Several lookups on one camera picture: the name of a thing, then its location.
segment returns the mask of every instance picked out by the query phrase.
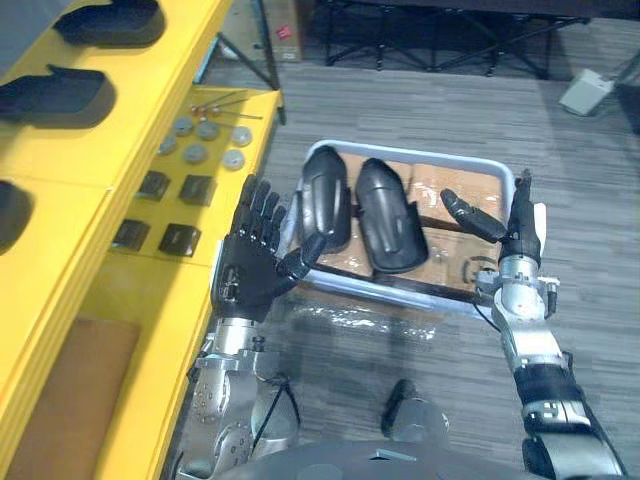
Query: black cable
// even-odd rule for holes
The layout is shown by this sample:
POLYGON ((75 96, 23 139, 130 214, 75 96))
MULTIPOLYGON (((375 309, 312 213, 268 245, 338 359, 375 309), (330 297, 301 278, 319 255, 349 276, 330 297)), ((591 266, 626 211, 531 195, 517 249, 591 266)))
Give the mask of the black cable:
POLYGON ((264 420, 262 421, 262 425, 260 425, 260 428, 258 429, 256 438, 253 440, 254 450, 256 449, 256 445, 258 444, 258 442, 260 441, 260 438, 262 437, 262 434, 264 433, 264 429, 267 428, 267 423, 269 423, 269 419, 271 418, 271 415, 273 415, 273 411, 276 409, 276 405, 278 405, 278 400, 280 400, 280 395, 282 395, 282 392, 285 390, 286 385, 287 385, 286 382, 280 385, 280 388, 278 389, 278 393, 276 393, 276 396, 273 399, 273 402, 271 402, 269 411, 267 412, 267 415, 264 417, 264 420))
POLYGON ((296 397, 293 395, 293 392, 291 391, 291 385, 289 385, 289 382, 286 383, 286 386, 284 388, 284 393, 287 394, 287 396, 289 397, 289 400, 291 400, 291 406, 293 407, 293 413, 296 416, 296 422, 298 424, 298 426, 300 426, 300 410, 298 410, 298 402, 296 402, 296 397))
POLYGON ((473 308, 476 309, 476 312, 478 312, 478 315, 480 315, 482 317, 482 319, 485 322, 487 322, 491 328, 493 328, 498 333, 502 333, 502 332, 500 332, 500 329, 497 327, 497 325, 495 323, 493 323, 491 320, 489 320, 487 318, 487 316, 484 313, 482 313, 482 311, 480 311, 480 308, 478 308, 478 305, 476 305, 475 303, 472 303, 472 305, 473 305, 473 308))
POLYGON ((269 423, 269 420, 271 419, 271 415, 273 415, 273 412, 275 411, 276 406, 278 405, 278 400, 280 400, 280 396, 282 395, 282 392, 286 393, 287 397, 289 397, 289 400, 291 400, 291 406, 293 407, 293 413, 296 416, 296 422, 298 426, 300 426, 300 422, 301 422, 300 409, 298 408, 298 402, 296 402, 296 397, 293 394, 293 391, 291 390, 289 379, 283 375, 280 375, 280 376, 277 376, 275 379, 267 380, 267 382, 272 385, 277 385, 279 383, 280 388, 278 389, 278 392, 276 393, 276 396, 274 397, 273 402, 271 402, 271 406, 269 407, 269 411, 267 412, 267 415, 264 417, 264 420, 262 421, 262 425, 260 425, 260 428, 258 429, 256 438, 253 441, 254 449, 256 448, 256 445, 258 445, 260 438, 262 438, 262 435, 264 434, 264 431, 267 428, 267 424, 269 423))
MULTIPOLYGON (((571 377, 573 378, 573 381, 576 383, 576 385, 578 385, 578 383, 576 382, 576 377, 575 377, 575 375, 573 373, 573 353, 565 350, 565 351, 562 352, 562 355, 567 359, 567 367, 569 368, 569 373, 571 374, 571 377)), ((602 426, 602 424, 600 423, 600 421, 596 417, 596 414, 593 413, 593 410, 591 410, 591 407, 587 403, 587 399, 586 399, 586 397, 584 395, 584 391, 582 390, 582 388, 580 386, 578 386, 578 388, 580 388, 580 394, 582 396, 582 406, 583 406, 584 411, 585 411, 585 413, 587 415, 587 418, 591 422, 591 427, 593 428, 593 433, 595 434, 595 436, 602 443, 604 443, 605 445, 607 445, 607 447, 609 447, 609 450, 611 451, 611 453, 615 457, 616 461, 618 462, 618 466, 620 467, 620 470, 622 471, 622 475, 623 476, 628 476, 629 472, 627 471, 627 467, 625 467, 624 463, 622 463, 622 458, 620 458, 620 455, 618 454, 618 451, 613 446, 613 443, 611 442, 611 439, 607 435, 607 432, 605 432, 604 427, 602 426)))

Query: gray disc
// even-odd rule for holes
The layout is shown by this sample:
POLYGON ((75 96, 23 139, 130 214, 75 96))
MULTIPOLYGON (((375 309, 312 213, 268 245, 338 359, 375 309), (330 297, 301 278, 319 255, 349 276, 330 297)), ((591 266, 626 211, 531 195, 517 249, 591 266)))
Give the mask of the gray disc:
POLYGON ((171 152, 173 152, 176 149, 177 146, 178 146, 178 140, 176 139, 175 135, 169 134, 166 137, 164 137, 164 140, 158 147, 157 154, 169 155, 171 152))
POLYGON ((182 152, 184 161, 191 164, 202 163, 207 159, 207 149, 199 143, 193 143, 182 152))
POLYGON ((244 155, 240 150, 229 150, 224 153, 222 164, 229 170, 240 170, 244 166, 244 155))
POLYGON ((247 127, 236 127, 231 134, 231 141, 237 147, 246 147, 251 143, 251 130, 247 127))
POLYGON ((193 130, 193 120, 191 117, 180 117, 173 122, 173 129, 179 137, 186 137, 193 130))
POLYGON ((196 135, 200 140, 213 140, 219 131, 218 125, 213 122, 200 122, 196 127, 196 135))

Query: robotic arm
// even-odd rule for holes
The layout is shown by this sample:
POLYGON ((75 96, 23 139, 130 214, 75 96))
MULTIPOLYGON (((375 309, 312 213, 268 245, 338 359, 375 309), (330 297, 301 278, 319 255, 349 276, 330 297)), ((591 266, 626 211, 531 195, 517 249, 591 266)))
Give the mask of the robotic arm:
POLYGON ((545 321, 555 311, 559 282, 539 276, 546 219, 540 217, 544 209, 531 203, 530 189, 531 174, 525 170, 516 181, 506 229, 451 190, 441 192, 464 231, 502 243, 499 272, 478 273, 476 286, 493 298, 491 316, 522 401, 529 434, 522 445, 525 465, 532 473, 558 480, 626 475, 575 381, 571 355, 560 350, 545 321))
POLYGON ((197 379, 176 466, 179 480, 211 479, 257 457, 252 417, 258 381, 275 382, 279 373, 279 355, 264 351, 257 328, 273 300, 309 272, 324 248, 324 238, 312 236, 276 258, 285 209, 276 208, 279 196, 269 190, 268 182, 247 177, 220 251, 211 289, 217 324, 193 369, 197 379))

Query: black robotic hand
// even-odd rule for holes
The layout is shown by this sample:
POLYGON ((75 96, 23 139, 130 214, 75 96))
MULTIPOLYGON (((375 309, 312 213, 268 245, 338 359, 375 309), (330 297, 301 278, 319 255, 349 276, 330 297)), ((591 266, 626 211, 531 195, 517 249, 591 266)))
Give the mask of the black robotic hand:
POLYGON ((242 187, 211 289, 217 316, 264 321, 273 299, 291 290, 324 249, 324 237, 314 235, 278 261, 285 209, 275 208, 280 196, 270 188, 253 175, 242 187))

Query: yellow table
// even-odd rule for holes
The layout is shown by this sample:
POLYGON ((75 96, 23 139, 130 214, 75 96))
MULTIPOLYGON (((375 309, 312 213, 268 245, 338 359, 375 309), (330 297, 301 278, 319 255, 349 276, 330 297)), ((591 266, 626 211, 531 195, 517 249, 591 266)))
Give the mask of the yellow table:
MULTIPOLYGON (((202 103, 230 91, 193 87, 181 116, 189 105, 202 103)), ((238 112, 262 120, 220 117, 220 122, 249 127, 252 142, 239 150, 246 162, 237 171, 225 168, 221 157, 233 147, 231 128, 220 137, 200 142, 195 135, 178 138, 178 148, 158 156, 151 169, 166 174, 170 183, 159 202, 134 199, 126 218, 145 222, 149 233, 138 252, 107 254, 81 311, 97 318, 127 321, 141 328, 114 420, 105 442, 96 478, 152 479, 162 468, 166 448, 187 387, 186 373, 202 340, 210 313, 211 266, 219 244, 231 225, 246 176, 260 165, 278 105, 279 92, 238 92, 248 100, 238 112), (208 158, 190 165, 182 160, 184 148, 204 145, 208 158), (179 198, 186 175, 213 176, 216 189, 209 206, 187 205, 179 198), (192 257, 175 257, 158 250, 168 223, 180 223, 201 232, 192 257)))
POLYGON ((47 30, 3 79, 45 74, 47 63, 101 70, 117 99, 109 116, 91 129, 0 125, 0 178, 35 200, 23 236, 0 256, 0 477, 231 0, 160 3, 166 30, 150 47, 74 47, 47 30))

